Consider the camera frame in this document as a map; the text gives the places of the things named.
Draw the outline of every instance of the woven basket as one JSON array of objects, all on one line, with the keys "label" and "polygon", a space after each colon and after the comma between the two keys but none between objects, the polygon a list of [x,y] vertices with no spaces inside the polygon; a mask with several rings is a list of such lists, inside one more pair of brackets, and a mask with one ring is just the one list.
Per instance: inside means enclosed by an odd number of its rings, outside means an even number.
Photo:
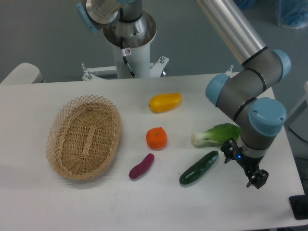
[{"label": "woven basket", "polygon": [[72,100],[51,127],[48,161],[64,177],[94,177],[113,159],[120,132],[120,114],[112,102],[93,95]]}]

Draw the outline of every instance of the green cucumber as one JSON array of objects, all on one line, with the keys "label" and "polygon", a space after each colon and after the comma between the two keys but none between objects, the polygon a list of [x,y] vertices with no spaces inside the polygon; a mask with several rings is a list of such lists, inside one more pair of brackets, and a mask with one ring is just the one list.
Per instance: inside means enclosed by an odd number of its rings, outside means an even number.
[{"label": "green cucumber", "polygon": [[211,151],[180,176],[180,184],[190,184],[202,177],[218,158],[217,151]]}]

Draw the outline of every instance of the bolt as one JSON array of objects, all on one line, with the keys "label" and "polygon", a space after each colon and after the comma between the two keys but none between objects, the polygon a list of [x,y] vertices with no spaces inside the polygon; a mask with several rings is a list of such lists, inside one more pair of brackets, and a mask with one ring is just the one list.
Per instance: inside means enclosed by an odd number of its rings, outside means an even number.
[{"label": "bolt", "polygon": [[166,58],[165,58],[164,56],[161,56],[161,57],[160,57],[160,63],[163,64],[165,59],[166,59]]},{"label": "bolt", "polygon": [[233,67],[234,67],[234,65],[232,64],[232,65],[230,66],[230,69],[229,69],[229,72],[230,72],[230,73],[232,73]]},{"label": "bolt", "polygon": [[92,79],[90,71],[88,71],[88,79]]},{"label": "bolt", "polygon": [[85,63],[82,63],[81,65],[82,65],[83,72],[86,73],[87,69],[86,69]]},{"label": "bolt", "polygon": [[162,74],[161,74],[161,77],[164,77],[164,76],[166,76],[167,75],[167,73],[165,72],[165,70],[163,70],[162,71]]}]

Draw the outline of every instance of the robotic arm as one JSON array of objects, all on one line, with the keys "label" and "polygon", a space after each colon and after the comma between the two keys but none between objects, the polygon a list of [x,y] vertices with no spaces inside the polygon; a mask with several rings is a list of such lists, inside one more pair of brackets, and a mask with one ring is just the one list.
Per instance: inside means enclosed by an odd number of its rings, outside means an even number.
[{"label": "robotic arm", "polygon": [[[257,97],[289,73],[290,59],[267,48],[233,0],[197,2],[244,68],[233,78],[216,76],[205,92],[242,129],[237,142],[229,139],[222,146],[225,163],[235,160],[249,179],[247,186],[260,188],[269,174],[259,169],[259,163],[282,129],[286,110],[277,100]],[[149,76],[149,43],[156,25],[142,11],[141,0],[84,0],[77,7],[88,28],[103,29],[112,44],[118,77]],[[127,48],[134,55],[127,56]]]},{"label": "robotic arm", "polygon": [[150,77],[156,24],[142,11],[142,0],[83,0],[77,10],[91,32],[103,30],[113,48],[118,78]]},{"label": "robotic arm", "polygon": [[222,146],[225,163],[235,160],[249,179],[247,187],[258,189],[269,176],[259,163],[281,131],[286,110],[277,100],[257,96],[284,78],[291,62],[282,51],[267,48],[233,0],[197,2],[244,68],[233,78],[216,76],[205,94],[242,130],[237,142],[229,139]]}]

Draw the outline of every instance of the toy vegetable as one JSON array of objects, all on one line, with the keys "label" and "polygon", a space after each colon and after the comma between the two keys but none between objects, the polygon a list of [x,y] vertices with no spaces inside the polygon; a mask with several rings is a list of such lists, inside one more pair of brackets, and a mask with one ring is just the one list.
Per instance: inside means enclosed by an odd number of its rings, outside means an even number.
[{"label": "toy vegetable", "polygon": [[215,163],[218,152],[212,151],[187,169],[180,177],[180,184],[190,184],[202,177]]},{"label": "toy vegetable", "polygon": [[151,98],[150,108],[153,112],[165,112],[176,108],[182,102],[182,95],[176,93],[159,94]]},{"label": "toy vegetable", "polygon": [[195,132],[192,135],[192,143],[196,146],[220,147],[223,143],[234,138],[236,141],[241,133],[241,128],[233,124],[220,124],[204,132]]},{"label": "toy vegetable", "polygon": [[154,155],[152,153],[149,153],[140,164],[136,165],[132,168],[132,170],[129,172],[129,177],[132,179],[136,179],[139,176],[143,175],[144,173],[149,170],[150,166],[152,165],[154,161]]}]

